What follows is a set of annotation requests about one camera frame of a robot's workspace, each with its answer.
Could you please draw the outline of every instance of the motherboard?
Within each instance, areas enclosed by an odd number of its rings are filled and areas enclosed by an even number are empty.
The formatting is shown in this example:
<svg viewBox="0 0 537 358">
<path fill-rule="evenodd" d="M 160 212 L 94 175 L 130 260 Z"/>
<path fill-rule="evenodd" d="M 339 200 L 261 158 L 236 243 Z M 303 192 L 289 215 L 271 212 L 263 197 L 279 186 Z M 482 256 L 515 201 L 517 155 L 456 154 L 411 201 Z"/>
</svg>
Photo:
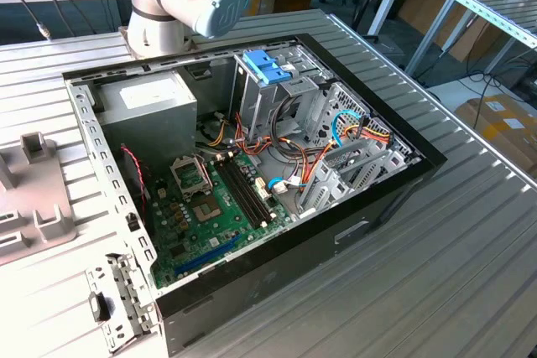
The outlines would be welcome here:
<svg viewBox="0 0 537 358">
<path fill-rule="evenodd" d="M 263 180 L 244 153 L 209 162 L 183 158 L 171 168 L 147 184 L 158 253 L 152 266 L 157 288 L 291 222 L 285 208 L 263 192 Z"/>
</svg>

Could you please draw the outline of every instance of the connector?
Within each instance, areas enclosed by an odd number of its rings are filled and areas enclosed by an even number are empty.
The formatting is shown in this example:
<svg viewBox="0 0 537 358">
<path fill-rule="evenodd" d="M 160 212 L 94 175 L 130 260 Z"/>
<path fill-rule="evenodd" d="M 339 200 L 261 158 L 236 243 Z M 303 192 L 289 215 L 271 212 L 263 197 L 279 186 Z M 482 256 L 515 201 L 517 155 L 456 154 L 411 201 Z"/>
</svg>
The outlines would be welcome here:
<svg viewBox="0 0 537 358">
<path fill-rule="evenodd" d="M 281 194 L 287 192 L 287 185 L 285 184 L 285 182 L 283 180 L 279 181 L 277 184 L 275 184 L 272 187 L 272 191 L 273 191 L 273 193 L 275 193 L 277 195 L 281 195 Z"/>
<path fill-rule="evenodd" d="M 47 29 L 43 23 L 37 23 L 36 25 L 41 35 L 43 35 L 43 38 L 50 41 L 52 39 L 52 35 L 50 34 L 49 29 Z"/>
</svg>

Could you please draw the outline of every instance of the chip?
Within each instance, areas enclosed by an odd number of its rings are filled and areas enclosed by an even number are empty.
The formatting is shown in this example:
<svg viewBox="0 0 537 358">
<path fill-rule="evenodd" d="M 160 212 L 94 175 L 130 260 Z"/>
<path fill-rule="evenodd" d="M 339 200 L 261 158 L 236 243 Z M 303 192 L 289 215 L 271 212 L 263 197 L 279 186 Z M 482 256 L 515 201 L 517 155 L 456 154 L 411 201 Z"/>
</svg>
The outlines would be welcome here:
<svg viewBox="0 0 537 358">
<path fill-rule="evenodd" d="M 171 253 L 171 256 L 178 257 L 179 255 L 182 255 L 186 252 L 185 245 L 180 243 L 179 245 L 176 245 L 169 249 L 169 252 Z"/>
</svg>

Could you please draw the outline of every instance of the cardboard box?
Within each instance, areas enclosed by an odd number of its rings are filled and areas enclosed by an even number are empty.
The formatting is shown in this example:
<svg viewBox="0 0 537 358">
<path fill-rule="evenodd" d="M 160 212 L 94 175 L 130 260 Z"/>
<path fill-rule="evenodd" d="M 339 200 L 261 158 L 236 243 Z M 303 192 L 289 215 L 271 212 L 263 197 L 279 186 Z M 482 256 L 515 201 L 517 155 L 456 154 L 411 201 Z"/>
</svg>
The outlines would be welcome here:
<svg viewBox="0 0 537 358">
<path fill-rule="evenodd" d="M 459 106 L 457 114 L 473 126 L 479 99 Z M 476 130 L 503 155 L 530 176 L 537 178 L 537 117 L 506 95 L 486 96 Z"/>
</svg>

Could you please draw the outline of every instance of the red wire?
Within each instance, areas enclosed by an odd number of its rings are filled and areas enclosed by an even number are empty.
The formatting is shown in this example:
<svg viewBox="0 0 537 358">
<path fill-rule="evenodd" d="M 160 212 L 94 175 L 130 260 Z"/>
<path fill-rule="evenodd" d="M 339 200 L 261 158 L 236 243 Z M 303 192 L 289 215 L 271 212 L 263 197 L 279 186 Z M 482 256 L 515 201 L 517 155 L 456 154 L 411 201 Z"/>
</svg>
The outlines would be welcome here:
<svg viewBox="0 0 537 358">
<path fill-rule="evenodd" d="M 138 171 L 138 180 L 140 181 L 140 191 L 142 192 L 142 214 L 143 214 L 143 220 L 145 219 L 145 193 L 143 190 L 145 189 L 145 183 L 143 182 L 143 176 L 142 176 L 142 169 L 140 168 L 140 162 L 138 159 L 134 156 L 133 152 L 129 150 L 125 146 L 121 146 L 121 149 L 129 155 L 129 157 L 133 160 L 134 165 L 136 166 L 136 170 Z"/>
</svg>

